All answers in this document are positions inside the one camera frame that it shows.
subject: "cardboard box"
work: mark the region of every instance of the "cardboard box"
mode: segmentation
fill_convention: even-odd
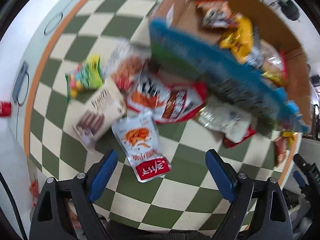
[[[293,131],[307,131],[310,125],[308,67],[298,40],[259,0],[228,2],[233,11],[247,16],[259,27],[262,39],[276,49],[284,49],[288,69],[285,91],[269,88],[252,67],[240,65],[230,51],[220,49],[217,41],[221,32],[199,29],[201,19],[193,0],[164,0],[153,13],[149,20],[152,57],[160,64],[163,62],[162,66],[169,72],[204,80],[210,89],[258,117],[281,120]]]

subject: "beige snack package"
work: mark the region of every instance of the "beige snack package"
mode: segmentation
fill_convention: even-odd
[[[81,117],[73,128],[86,148],[93,148],[112,123],[126,114],[126,105],[118,87],[110,77],[87,100]]]

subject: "blue gripper pad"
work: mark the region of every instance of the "blue gripper pad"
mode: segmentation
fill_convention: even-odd
[[[293,173],[293,177],[297,181],[297,183],[299,184],[300,189],[303,189],[307,185],[306,182],[304,181],[303,177],[299,173],[299,171],[295,171]]]
[[[91,183],[89,200],[92,203],[101,198],[103,191],[106,188],[106,185],[108,184],[109,179],[117,166],[117,163],[118,155],[116,151],[112,151]]]
[[[236,172],[229,163],[225,163],[220,158],[216,151],[212,151],[214,150],[209,150],[206,152],[205,164],[207,165],[214,182],[217,184],[222,197],[232,203],[236,198],[234,193],[234,183],[231,181],[231,178],[229,178],[224,168],[231,168],[231,173],[234,176],[236,176]]]

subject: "bolt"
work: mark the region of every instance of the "bolt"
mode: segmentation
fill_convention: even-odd
[[[239,179],[246,179],[247,175],[245,173],[243,173],[243,172],[239,172],[238,173],[238,177],[239,177]]]
[[[52,183],[54,181],[54,178],[53,177],[50,177],[47,179],[47,183]]]
[[[270,177],[269,180],[270,180],[270,182],[273,183],[273,184],[276,184],[276,183],[277,183],[277,180],[276,180],[276,178],[274,178],[274,177]]]
[[[78,179],[83,179],[85,177],[85,173],[83,173],[83,172],[80,172],[80,173],[78,173],[78,175],[77,175],[77,178]]]

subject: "green and white checkered surface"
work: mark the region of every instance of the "green and white checkered surface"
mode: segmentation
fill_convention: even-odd
[[[212,235],[228,210],[205,165],[204,155],[215,149],[236,171],[252,179],[279,179],[284,164],[274,168],[271,141],[279,132],[256,134],[233,149],[222,145],[222,134],[212,133],[194,120],[159,125],[163,155],[172,170],[163,178],[137,181],[124,152],[109,130],[92,152],[79,142],[72,128],[92,92],[67,103],[64,74],[88,55],[108,57],[117,39],[149,46],[147,15],[157,0],[88,0],[70,21],[47,60],[37,88],[30,126],[30,159],[48,177],[71,179],[87,172],[109,149],[118,153],[117,167],[95,203],[98,213],[120,223],[149,231],[199,230]],[[244,225],[251,221],[252,208]]]

